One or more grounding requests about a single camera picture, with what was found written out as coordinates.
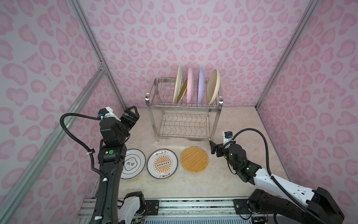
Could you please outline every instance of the cable tie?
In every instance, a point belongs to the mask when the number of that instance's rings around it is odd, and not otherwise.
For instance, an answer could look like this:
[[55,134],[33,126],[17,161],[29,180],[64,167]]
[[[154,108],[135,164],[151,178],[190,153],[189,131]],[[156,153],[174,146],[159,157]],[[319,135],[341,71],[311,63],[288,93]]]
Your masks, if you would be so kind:
[[91,151],[87,152],[86,154],[89,155],[89,154],[94,153],[94,152],[95,152],[95,149],[91,149]]

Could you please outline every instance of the pink plate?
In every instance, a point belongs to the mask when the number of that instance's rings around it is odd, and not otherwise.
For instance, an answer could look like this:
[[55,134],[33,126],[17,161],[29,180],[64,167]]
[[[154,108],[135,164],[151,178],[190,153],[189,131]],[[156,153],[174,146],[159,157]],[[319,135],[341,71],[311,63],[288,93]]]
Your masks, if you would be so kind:
[[187,104],[192,103],[193,99],[194,74],[193,69],[188,69],[188,88],[187,88]]

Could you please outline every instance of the aluminum frame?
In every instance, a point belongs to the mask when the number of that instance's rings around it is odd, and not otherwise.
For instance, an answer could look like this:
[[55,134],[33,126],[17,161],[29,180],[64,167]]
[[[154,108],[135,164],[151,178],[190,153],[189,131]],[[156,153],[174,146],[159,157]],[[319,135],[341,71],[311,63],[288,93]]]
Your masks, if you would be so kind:
[[[105,70],[102,67],[99,68],[94,77],[90,80],[88,85],[73,103],[68,113],[81,112],[93,91],[104,77],[104,74]],[[67,117],[64,121],[66,127],[70,128],[75,119],[75,116]],[[22,174],[16,185],[10,190],[5,200],[1,204],[0,223],[7,223],[11,219],[18,206],[21,204],[22,200],[36,181],[38,175],[42,172],[42,169],[51,158],[53,152],[60,145],[65,135],[66,133],[59,125],[47,140],[47,142],[42,146],[33,161],[27,166],[25,172]]]
[[317,6],[319,5],[320,1],[321,0],[311,0],[308,3],[308,6],[307,6],[306,10],[304,11],[301,20],[299,21],[295,31],[292,34],[290,41],[287,44],[287,47],[285,48],[281,58],[279,59],[279,62],[277,63],[275,69],[272,72],[270,79],[268,80],[265,88],[263,89],[263,92],[262,92],[260,98],[257,101],[257,104],[255,106],[257,109],[260,108],[262,106],[263,102],[265,101],[265,98],[268,95],[269,90],[271,89],[275,80],[279,76],[283,65],[285,64],[288,57],[290,56],[292,49],[296,45],[302,32],[304,31],[305,27],[307,26],[307,24],[309,23],[310,19],[313,16],[313,14],[315,13],[315,10],[318,8]]
[[272,146],[273,146],[273,148],[274,148],[274,150],[275,150],[275,152],[276,152],[276,155],[277,155],[277,157],[279,158],[279,161],[280,161],[282,167],[284,168],[284,171],[285,171],[285,173],[286,173],[286,176],[288,177],[289,181],[292,181],[293,179],[292,179],[292,177],[291,177],[291,175],[290,175],[290,173],[289,173],[289,171],[288,171],[288,169],[287,169],[287,167],[286,167],[286,165],[285,165],[285,163],[284,163],[284,158],[282,158],[281,154],[277,151],[277,149],[276,149],[276,147],[275,147],[275,144],[274,144],[274,139],[273,139],[273,137],[271,136],[269,130],[266,128],[266,125],[265,125],[265,123],[264,123],[264,121],[263,121],[263,119],[262,119],[260,113],[258,112],[258,110],[256,110],[256,112],[257,112],[258,117],[260,118],[260,121],[261,121],[263,127],[265,128],[266,133],[268,134],[268,137],[269,137],[269,139],[270,139],[270,141],[271,141],[271,143],[272,143]]
[[107,70],[106,75],[107,75],[108,81],[110,82],[112,90],[113,90],[118,102],[122,106],[123,110],[125,110],[126,105],[125,105],[125,103],[122,99],[122,96],[118,90],[118,87],[113,79],[113,76],[108,69],[107,63],[101,53],[100,47],[98,46],[95,36],[89,26],[89,23],[86,19],[86,15],[83,12],[81,4],[79,3],[78,0],[68,0],[68,2],[72,6],[73,12],[76,14],[76,17],[77,17],[79,23],[81,24],[81,27],[82,27],[90,45],[92,46],[93,52],[96,55],[98,62],[101,64],[101,66],[103,66],[104,70]]
[[[233,199],[248,199],[248,197],[146,198],[146,200],[159,200],[158,215],[151,215],[151,218],[238,217]],[[92,217],[95,204],[95,199],[83,201],[77,216],[78,223],[79,220]],[[261,214],[252,214],[252,216],[261,216]]]

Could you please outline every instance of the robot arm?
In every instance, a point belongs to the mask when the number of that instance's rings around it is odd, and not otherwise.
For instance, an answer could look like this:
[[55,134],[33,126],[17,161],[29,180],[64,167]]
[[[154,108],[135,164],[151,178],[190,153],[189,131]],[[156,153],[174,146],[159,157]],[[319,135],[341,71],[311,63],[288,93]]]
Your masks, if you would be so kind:
[[[141,214],[146,208],[144,196],[140,191],[127,194],[120,210],[117,207],[119,181],[127,151],[124,143],[130,136],[130,129],[139,119],[139,114],[136,107],[131,107],[126,109],[119,119],[110,107],[106,107],[98,112],[98,117],[102,119],[100,131],[105,144],[102,146],[101,141],[98,153],[99,170],[106,175],[102,181],[107,181],[108,184],[107,187],[102,184],[99,186],[91,223],[128,224],[136,213]],[[103,200],[105,200],[103,214],[99,215]]]
[[234,141],[237,135],[233,137],[232,132],[223,132],[223,144],[215,144],[210,141],[211,154],[216,153],[217,157],[224,156],[242,181],[261,186],[283,197],[276,197],[256,189],[248,199],[248,206],[252,212],[271,211],[301,223],[342,224],[344,215],[328,191],[320,187],[317,190],[313,190],[309,187],[292,183],[274,174],[270,175],[266,169],[247,159],[246,151]]

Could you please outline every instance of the plate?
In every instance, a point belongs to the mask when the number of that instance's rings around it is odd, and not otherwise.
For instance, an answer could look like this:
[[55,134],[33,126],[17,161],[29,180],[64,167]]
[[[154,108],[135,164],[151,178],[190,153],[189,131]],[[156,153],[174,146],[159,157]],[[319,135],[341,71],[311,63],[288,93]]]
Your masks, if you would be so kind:
[[178,64],[178,74],[176,75],[176,80],[175,80],[173,103],[175,103],[175,100],[177,99],[177,97],[179,95],[180,84],[182,83],[182,76],[183,76],[182,68],[180,67],[180,64]]
[[180,103],[180,101],[183,99],[185,93],[187,92],[187,85],[188,85],[188,79],[185,80],[184,85],[179,93],[178,98],[176,99],[176,103]]
[[200,173],[208,166],[209,157],[202,148],[192,146],[184,150],[181,161],[187,171]]
[[178,167],[178,158],[169,149],[160,149],[150,155],[147,162],[148,173],[156,179],[165,179],[174,174]]
[[193,99],[193,87],[194,87],[194,74],[193,69],[188,69],[188,89],[187,89],[187,104],[192,103]]
[[208,87],[206,89],[206,100],[208,105],[212,104],[218,95],[220,87],[220,73],[217,69],[214,69],[210,75]]
[[138,149],[129,149],[124,158],[121,179],[130,179],[137,176],[145,166],[145,155]]
[[202,68],[199,69],[199,77],[198,77],[198,104],[202,104],[203,95],[204,95],[204,70]]

